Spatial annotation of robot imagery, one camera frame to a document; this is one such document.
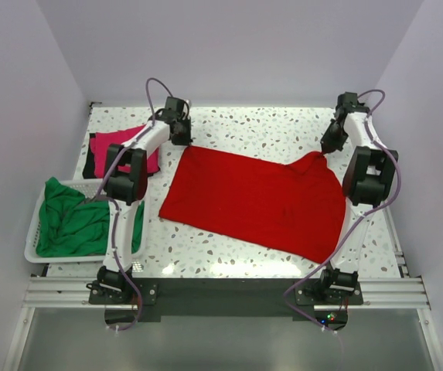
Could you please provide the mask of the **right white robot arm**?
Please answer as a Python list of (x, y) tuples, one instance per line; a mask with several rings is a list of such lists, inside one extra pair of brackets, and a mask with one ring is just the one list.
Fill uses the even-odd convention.
[(340, 94), (334, 118), (321, 139), (325, 154), (343, 150), (347, 140), (353, 145), (342, 180), (345, 219), (336, 250), (326, 261), (318, 285), (319, 297), (329, 304), (358, 289), (360, 248), (371, 217), (397, 198), (389, 197), (393, 180), (401, 184), (398, 153), (379, 139), (373, 127), (373, 111), (360, 101), (358, 93)]

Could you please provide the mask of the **red t shirt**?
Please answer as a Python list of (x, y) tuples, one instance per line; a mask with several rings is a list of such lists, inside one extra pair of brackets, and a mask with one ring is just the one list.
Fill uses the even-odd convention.
[(319, 151), (280, 164), (190, 147), (158, 215), (321, 264), (345, 213), (341, 184)]

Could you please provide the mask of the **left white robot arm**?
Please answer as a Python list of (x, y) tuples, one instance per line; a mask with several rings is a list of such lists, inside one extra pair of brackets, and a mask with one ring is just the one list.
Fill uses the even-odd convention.
[(108, 147), (105, 175), (96, 197), (107, 200), (110, 224), (97, 283), (117, 303), (129, 301), (134, 294), (131, 249), (135, 216), (148, 188), (148, 159), (167, 141), (180, 146), (192, 143), (190, 108), (189, 100), (167, 97), (165, 106), (153, 111), (134, 137)]

